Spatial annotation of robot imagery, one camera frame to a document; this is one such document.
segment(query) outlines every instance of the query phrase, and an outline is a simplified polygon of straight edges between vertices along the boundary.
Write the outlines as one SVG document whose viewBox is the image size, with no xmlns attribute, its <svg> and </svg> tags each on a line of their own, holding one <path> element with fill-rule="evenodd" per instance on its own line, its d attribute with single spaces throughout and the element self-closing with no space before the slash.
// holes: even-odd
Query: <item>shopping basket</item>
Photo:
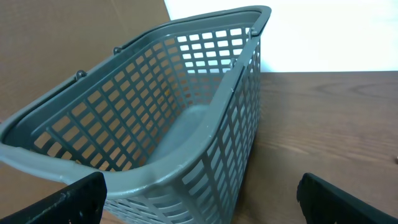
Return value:
<svg viewBox="0 0 398 224">
<path fill-rule="evenodd" d="M 229 223 L 259 120 L 266 6 L 151 29 L 0 128 L 0 158 L 72 184 L 101 170 L 128 223 Z"/>
</svg>

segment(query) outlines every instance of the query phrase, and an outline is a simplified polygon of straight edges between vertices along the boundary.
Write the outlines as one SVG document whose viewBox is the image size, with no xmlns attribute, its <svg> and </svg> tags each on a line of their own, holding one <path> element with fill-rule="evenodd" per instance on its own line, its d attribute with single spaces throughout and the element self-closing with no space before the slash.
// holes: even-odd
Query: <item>brown wooden floor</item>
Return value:
<svg viewBox="0 0 398 224">
<path fill-rule="evenodd" d="M 233 223 L 305 223 L 295 197 L 305 172 L 398 217 L 398 72 L 262 77 L 262 116 Z M 0 178 L 0 217 L 63 186 L 4 164 Z M 104 212 L 102 223 L 122 222 Z"/>
</svg>

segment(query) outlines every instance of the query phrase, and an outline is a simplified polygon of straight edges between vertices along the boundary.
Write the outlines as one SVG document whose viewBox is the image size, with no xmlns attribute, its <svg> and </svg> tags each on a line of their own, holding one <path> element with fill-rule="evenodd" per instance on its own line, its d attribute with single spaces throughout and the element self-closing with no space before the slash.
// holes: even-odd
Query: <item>brown surface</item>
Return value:
<svg viewBox="0 0 398 224">
<path fill-rule="evenodd" d="M 305 223 L 295 199 L 305 172 L 398 217 L 397 75 L 263 75 L 262 117 L 233 223 Z M 0 217 L 62 187 L 5 165 L 0 178 Z M 121 222 L 105 212 L 102 223 Z"/>
<path fill-rule="evenodd" d="M 0 121 L 169 20 L 163 0 L 0 1 Z"/>
</svg>

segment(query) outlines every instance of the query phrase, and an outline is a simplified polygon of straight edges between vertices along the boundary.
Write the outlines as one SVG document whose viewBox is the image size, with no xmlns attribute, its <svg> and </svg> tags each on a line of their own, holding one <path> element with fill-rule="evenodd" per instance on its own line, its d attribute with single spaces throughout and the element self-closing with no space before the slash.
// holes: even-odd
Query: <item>white wall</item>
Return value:
<svg viewBox="0 0 398 224">
<path fill-rule="evenodd" d="M 248 5 L 272 8 L 261 68 L 398 70 L 398 0 L 165 0 L 171 19 Z"/>
</svg>

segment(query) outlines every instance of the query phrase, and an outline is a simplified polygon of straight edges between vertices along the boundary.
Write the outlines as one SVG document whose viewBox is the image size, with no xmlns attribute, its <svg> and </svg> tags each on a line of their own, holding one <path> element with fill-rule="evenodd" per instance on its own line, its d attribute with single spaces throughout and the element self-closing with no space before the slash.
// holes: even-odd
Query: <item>basket rim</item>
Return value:
<svg viewBox="0 0 398 224">
<path fill-rule="evenodd" d="M 211 143 L 213 142 L 216 133 L 220 128 L 221 122 L 226 114 L 226 110 L 229 107 L 229 103 L 234 94 L 234 91 L 231 91 L 231 87 L 234 89 L 236 88 L 241 75 L 245 72 L 245 69 L 248 65 L 248 62 L 245 62 L 242 58 L 247 57 L 247 55 L 251 55 L 253 50 L 257 47 L 257 43 L 260 40 L 260 35 L 271 14 L 271 9 L 267 6 L 247 6 L 178 19 L 147 30 L 128 43 L 119 47 L 121 50 L 124 50 L 150 32 L 163 27 L 172 26 L 182 22 L 206 19 L 209 17 L 218 17 L 250 11 L 260 12 L 261 15 L 251 28 L 252 38 L 249 39 L 247 44 L 244 46 L 243 51 L 237 59 L 233 69 L 228 71 L 229 74 L 224 76 L 224 78 L 221 80 L 219 88 L 217 89 L 214 98 L 209 105 L 209 108 L 211 108 L 212 111 L 217 112 L 206 113 L 197 130 L 182 145 L 180 145 L 178 149 L 174 150 L 169 155 L 159 159 L 154 163 L 147 164 L 142 167 L 119 172 L 110 172 L 77 164 L 75 161 L 68 161 L 65 159 L 38 154 L 21 147 L 8 146 L 3 143 L 7 133 L 22 118 L 61 93 L 70 85 L 74 84 L 76 79 L 75 76 L 72 76 L 40 98 L 33 101 L 31 104 L 27 105 L 25 108 L 13 114 L 11 117 L 5 120 L 3 124 L 0 124 L 0 161 L 3 161 L 16 169 L 37 177 L 50 179 L 57 182 L 64 182 L 66 184 L 72 184 L 89 175 L 90 173 L 100 171 L 104 174 L 106 180 L 106 186 L 108 189 L 107 199 L 132 197 L 134 195 L 139 195 L 143 190 L 169 184 L 170 181 L 174 180 L 174 177 L 182 174 L 190 166 L 192 166 L 195 161 L 198 160 L 200 156 L 211 146 Z M 104 62 L 95 66 L 90 71 L 112 60 L 115 55 L 110 56 Z M 195 153 L 189 153 L 184 150 L 188 147 L 193 147 L 194 149 L 190 151 Z M 131 180 L 132 175 L 138 178 Z"/>
</svg>

